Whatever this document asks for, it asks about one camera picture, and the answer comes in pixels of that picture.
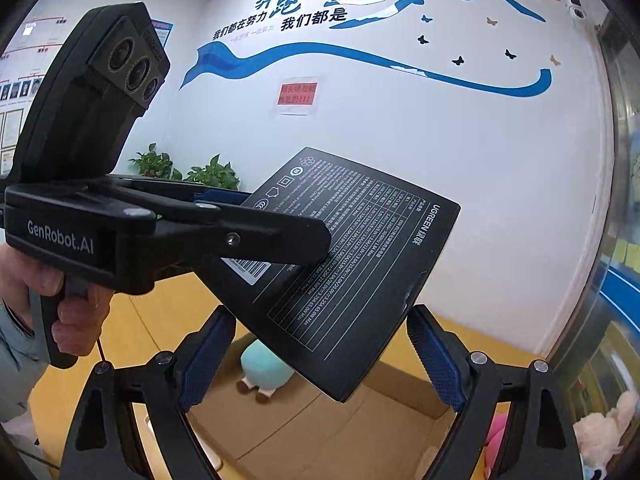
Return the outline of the grey left sleeve forearm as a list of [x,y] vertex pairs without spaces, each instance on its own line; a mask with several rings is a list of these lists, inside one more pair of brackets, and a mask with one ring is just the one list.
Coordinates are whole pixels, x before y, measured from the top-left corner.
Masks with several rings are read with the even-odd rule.
[[1,303],[0,418],[9,422],[27,411],[32,389],[48,363],[38,356],[35,337]]

